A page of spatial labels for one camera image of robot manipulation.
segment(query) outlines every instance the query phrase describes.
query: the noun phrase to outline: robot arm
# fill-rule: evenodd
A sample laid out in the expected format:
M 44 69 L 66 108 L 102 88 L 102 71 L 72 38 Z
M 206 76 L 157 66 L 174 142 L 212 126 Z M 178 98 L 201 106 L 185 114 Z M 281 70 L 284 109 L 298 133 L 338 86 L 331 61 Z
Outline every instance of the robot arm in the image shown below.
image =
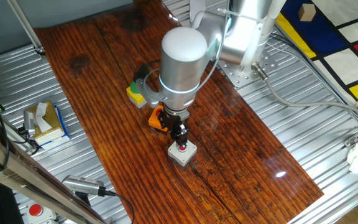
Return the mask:
M 164 104 L 159 120 L 167 127 L 179 151 L 188 144 L 187 107 L 200 88 L 201 76 L 211 59 L 239 65 L 253 72 L 285 0 L 230 0 L 219 16 L 200 11 L 191 27 L 177 27 L 162 40 L 160 91 L 152 92 L 144 78 L 135 80 L 151 107 Z

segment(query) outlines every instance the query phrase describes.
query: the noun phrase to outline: wooden table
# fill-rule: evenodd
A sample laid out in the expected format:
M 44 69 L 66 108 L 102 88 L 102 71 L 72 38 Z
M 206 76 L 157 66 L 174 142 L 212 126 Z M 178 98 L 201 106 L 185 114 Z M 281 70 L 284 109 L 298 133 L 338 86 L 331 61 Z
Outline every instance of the wooden table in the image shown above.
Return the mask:
M 323 193 L 220 72 L 189 107 L 198 152 L 185 169 L 168 159 L 169 135 L 148 126 L 152 108 L 129 101 L 134 71 L 179 26 L 169 14 L 153 1 L 36 30 L 117 193 L 136 223 L 289 222 Z

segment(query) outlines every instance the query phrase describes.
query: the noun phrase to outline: gray cable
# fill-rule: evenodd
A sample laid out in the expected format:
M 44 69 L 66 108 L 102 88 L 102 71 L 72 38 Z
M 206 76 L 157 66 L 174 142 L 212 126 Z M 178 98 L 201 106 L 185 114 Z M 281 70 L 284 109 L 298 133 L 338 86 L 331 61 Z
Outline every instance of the gray cable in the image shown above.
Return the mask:
M 285 101 L 283 98 L 281 98 L 280 96 L 277 95 L 276 91 L 273 89 L 272 84 L 270 84 L 269 79 L 265 80 L 265 83 L 267 85 L 267 87 L 269 88 L 269 90 L 272 92 L 273 96 L 276 97 L 276 99 L 281 102 L 284 105 L 287 106 L 292 106 L 292 107 L 309 107 L 309 106 L 338 106 L 340 108 L 344 108 L 347 110 L 351 110 L 355 113 L 358 114 L 358 109 L 345 105 L 343 103 L 336 103 L 336 102 L 316 102 L 316 103 L 291 103 L 288 101 Z

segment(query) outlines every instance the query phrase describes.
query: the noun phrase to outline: yellow and green object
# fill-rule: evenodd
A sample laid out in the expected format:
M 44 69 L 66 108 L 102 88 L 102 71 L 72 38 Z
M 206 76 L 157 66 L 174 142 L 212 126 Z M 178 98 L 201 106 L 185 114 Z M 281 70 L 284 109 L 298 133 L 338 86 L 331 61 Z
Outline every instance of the yellow and green object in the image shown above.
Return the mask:
M 129 100 L 131 100 L 138 108 L 141 108 L 146 104 L 143 96 L 140 94 L 139 90 L 136 88 L 136 84 L 134 82 L 129 85 L 127 88 L 127 94 Z

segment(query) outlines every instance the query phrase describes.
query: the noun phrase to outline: mondrian pattern mat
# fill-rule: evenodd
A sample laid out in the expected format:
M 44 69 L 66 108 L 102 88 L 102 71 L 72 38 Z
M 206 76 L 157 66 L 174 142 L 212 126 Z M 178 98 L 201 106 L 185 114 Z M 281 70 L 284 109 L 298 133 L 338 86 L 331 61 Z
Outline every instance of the mondrian pattern mat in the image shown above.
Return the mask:
M 301 22 L 302 4 L 314 4 Z M 358 0 L 288 0 L 278 24 L 351 102 L 358 101 Z

